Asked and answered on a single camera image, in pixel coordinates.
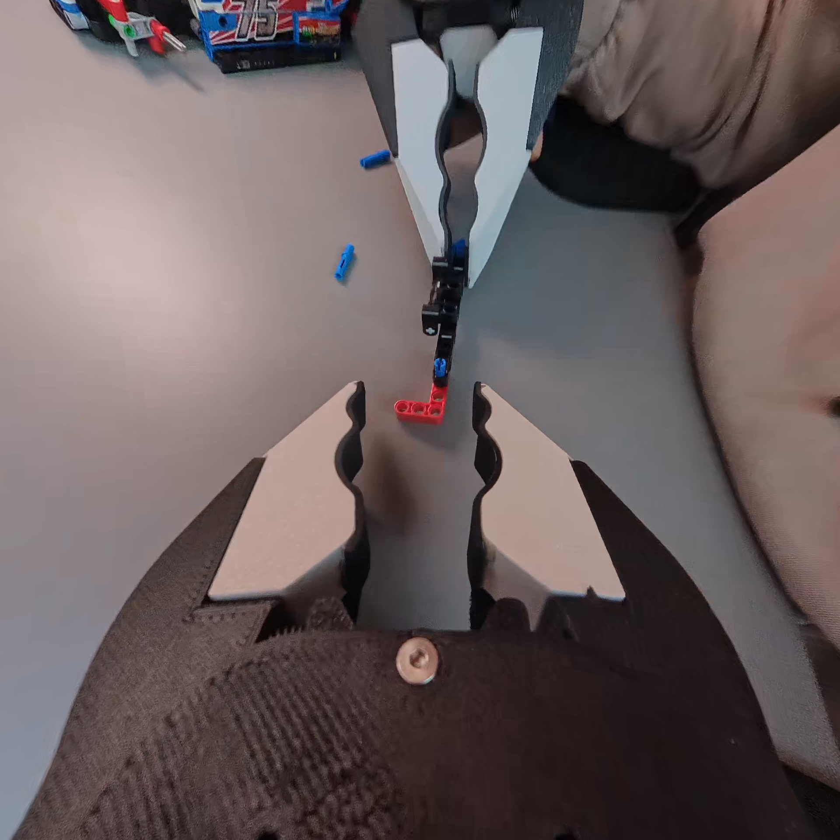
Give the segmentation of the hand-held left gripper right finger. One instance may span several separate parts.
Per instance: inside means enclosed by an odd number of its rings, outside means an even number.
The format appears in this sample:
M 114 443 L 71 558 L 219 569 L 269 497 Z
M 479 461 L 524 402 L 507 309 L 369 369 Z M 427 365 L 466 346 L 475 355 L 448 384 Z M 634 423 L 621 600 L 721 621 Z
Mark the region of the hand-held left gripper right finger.
M 468 574 L 474 591 L 519 601 L 538 621 L 559 595 L 624 602 L 625 591 L 571 458 L 487 384 L 474 388 Z

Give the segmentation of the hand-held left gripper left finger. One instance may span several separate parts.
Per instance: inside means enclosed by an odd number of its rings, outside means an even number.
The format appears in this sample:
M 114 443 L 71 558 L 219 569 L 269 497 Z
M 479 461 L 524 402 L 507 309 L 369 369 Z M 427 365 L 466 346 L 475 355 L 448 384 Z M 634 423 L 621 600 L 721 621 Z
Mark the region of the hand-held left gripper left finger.
M 318 599 L 357 602 L 370 570 L 364 501 L 365 389 L 352 381 L 262 458 L 207 597 L 269 600 L 305 617 Z

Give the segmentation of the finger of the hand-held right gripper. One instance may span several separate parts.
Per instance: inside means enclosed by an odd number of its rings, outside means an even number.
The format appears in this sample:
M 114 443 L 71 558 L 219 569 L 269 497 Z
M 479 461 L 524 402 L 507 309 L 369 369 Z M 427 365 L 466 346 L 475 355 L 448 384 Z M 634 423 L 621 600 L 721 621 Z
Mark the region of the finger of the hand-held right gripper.
M 445 128 L 455 103 L 455 75 L 421 39 L 392 47 L 396 169 L 428 260 L 446 257 L 450 180 L 444 163 Z
M 476 171 L 476 218 L 469 232 L 469 288 L 485 268 L 531 158 L 529 140 L 543 30 L 511 28 L 501 38 L 489 26 L 467 27 L 476 61 L 474 103 L 484 147 Z

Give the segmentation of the partly built toy race car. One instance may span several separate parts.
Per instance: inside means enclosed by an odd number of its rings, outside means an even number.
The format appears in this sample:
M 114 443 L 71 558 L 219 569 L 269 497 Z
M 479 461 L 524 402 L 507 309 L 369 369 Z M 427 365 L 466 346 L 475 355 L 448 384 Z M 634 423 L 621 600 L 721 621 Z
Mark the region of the partly built toy race car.
M 224 74 L 295 67 L 341 58 L 354 21 L 348 1 L 51 1 L 71 30 L 158 56 L 197 39 Z

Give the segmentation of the black red blue beam assembly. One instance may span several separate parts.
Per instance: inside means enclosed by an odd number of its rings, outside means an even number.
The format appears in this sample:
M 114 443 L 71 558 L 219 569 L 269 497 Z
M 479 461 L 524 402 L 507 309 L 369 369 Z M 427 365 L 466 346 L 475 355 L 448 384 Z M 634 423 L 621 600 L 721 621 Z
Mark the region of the black red blue beam assembly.
M 446 256 L 433 260 L 432 286 L 428 302 L 422 309 L 423 332 L 437 340 L 433 360 L 433 383 L 425 402 L 395 402 L 395 415 L 401 421 L 427 425 L 440 425 L 444 421 L 460 304 L 468 279 L 468 265 L 468 246 L 463 238 L 451 245 Z

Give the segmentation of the person's right forearm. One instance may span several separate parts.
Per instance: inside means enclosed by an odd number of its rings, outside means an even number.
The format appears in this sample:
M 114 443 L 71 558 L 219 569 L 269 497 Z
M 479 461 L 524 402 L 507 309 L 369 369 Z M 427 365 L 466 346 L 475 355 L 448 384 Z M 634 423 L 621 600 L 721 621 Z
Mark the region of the person's right forearm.
M 748 190 L 838 125 L 839 2 L 586 1 L 564 92 Z

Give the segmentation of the grey desk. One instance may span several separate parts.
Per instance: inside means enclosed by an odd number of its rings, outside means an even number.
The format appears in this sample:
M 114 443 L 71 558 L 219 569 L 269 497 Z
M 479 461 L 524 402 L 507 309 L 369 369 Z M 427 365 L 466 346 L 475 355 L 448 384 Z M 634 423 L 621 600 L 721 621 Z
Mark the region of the grey desk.
M 2 4 L 2 838 L 14 835 L 119 609 L 256 456 L 366 386 L 372 565 L 360 626 L 467 628 L 489 384 L 584 461 L 695 579 L 780 750 L 833 731 L 788 602 L 732 497 L 659 216 L 523 180 L 465 297 L 446 419 L 427 398 L 429 270 L 358 66 L 222 75 Z M 344 281 L 333 272 L 354 246 Z

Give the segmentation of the black knit cloth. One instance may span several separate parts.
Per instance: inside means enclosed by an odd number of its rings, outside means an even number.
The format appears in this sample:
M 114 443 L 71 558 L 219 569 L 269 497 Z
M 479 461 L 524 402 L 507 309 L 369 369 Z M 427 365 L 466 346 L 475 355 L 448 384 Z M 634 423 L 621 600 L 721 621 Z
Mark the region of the black knit cloth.
M 554 195 L 587 207 L 665 214 L 680 248 L 696 241 L 704 196 L 689 164 L 631 139 L 616 123 L 601 124 L 574 100 L 556 98 L 542 129 L 535 178 Z

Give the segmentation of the person's beige coat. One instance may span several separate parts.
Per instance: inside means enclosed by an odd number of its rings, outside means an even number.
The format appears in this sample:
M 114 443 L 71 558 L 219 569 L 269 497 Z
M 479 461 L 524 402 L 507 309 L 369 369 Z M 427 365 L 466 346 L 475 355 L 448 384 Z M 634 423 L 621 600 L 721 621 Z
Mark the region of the person's beige coat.
M 700 232 L 692 344 L 768 559 L 839 645 L 839 128 Z

